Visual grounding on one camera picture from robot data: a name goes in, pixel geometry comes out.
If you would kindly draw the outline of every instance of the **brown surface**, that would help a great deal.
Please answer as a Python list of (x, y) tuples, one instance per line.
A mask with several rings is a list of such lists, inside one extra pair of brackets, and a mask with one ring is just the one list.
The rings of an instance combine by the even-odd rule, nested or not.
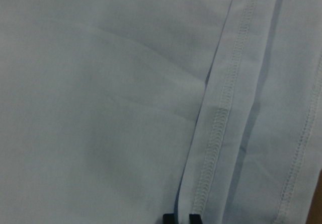
[(322, 224), (322, 171), (320, 172), (306, 224)]

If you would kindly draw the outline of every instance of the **light blue fabric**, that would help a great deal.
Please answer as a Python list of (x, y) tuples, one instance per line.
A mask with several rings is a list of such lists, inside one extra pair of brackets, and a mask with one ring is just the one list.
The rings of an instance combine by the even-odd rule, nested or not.
[(0, 223), (305, 223), (322, 0), (0, 0)]

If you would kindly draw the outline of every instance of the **black object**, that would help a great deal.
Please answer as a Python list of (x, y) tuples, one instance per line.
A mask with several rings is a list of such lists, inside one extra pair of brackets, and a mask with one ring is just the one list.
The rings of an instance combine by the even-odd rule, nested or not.
[(190, 224), (202, 224), (201, 216), (199, 214), (189, 214)]
[(164, 214), (163, 224), (176, 224), (175, 215), (173, 213)]

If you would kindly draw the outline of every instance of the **stitching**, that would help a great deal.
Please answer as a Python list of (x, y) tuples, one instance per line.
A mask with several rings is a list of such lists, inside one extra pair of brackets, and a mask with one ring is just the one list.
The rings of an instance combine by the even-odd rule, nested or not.
[(320, 99), (322, 89), (322, 53), (320, 54), (317, 70), (314, 76), (314, 85), (311, 90), (309, 108), (306, 114), (303, 129), (301, 131), (297, 147), (293, 156), (293, 160), (284, 182), (284, 186), (280, 196), (279, 208), (277, 217), (273, 224), (283, 224), (286, 221), (289, 205), (294, 192), (298, 173), (302, 167), (303, 159), (306, 151), (309, 138), (312, 133), (312, 128), (316, 119), (317, 105)]
[(199, 177), (199, 182), (195, 193), (192, 213), (202, 214), (208, 198), (210, 184), (213, 179), (214, 169), (218, 159), (218, 153), (222, 145), (225, 127), (231, 109), (232, 97), (234, 93), (239, 64), (244, 51), (245, 42), (248, 37), (248, 31), (256, 2), (257, 0), (247, 0), (246, 6), (241, 16), (241, 20), (239, 22), (237, 37), (235, 39), (232, 50), (232, 57), (227, 68), (224, 84), (220, 95), (219, 108), (215, 110), (212, 119), (213, 124), (204, 155), (201, 175)]

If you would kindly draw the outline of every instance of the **fabric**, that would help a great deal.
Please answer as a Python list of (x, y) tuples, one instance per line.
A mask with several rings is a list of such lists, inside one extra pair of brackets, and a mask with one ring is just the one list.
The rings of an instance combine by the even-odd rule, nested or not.
[(305, 223), (321, 9), (0, 0), (0, 223)]

